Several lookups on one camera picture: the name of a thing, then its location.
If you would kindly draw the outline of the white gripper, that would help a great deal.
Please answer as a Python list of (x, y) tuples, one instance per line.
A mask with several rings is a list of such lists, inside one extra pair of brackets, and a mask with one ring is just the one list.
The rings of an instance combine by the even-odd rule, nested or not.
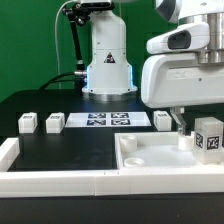
[(171, 107), (180, 135), (187, 124), (180, 106), (224, 102), (224, 63), (201, 64), (198, 52), (210, 42), (206, 22), (179, 25), (147, 41), (141, 99), (150, 108)]

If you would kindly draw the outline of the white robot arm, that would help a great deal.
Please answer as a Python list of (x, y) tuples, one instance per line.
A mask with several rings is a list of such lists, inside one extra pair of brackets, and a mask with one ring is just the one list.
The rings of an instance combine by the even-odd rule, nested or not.
[[(115, 1), (81, 0), (92, 22), (92, 61), (83, 93), (102, 101), (136, 90), (126, 60), (125, 23), (98, 7)], [(150, 108), (169, 107), (185, 134), (184, 106), (224, 102), (224, 0), (155, 0), (155, 5), (178, 27), (147, 41), (141, 99)]]

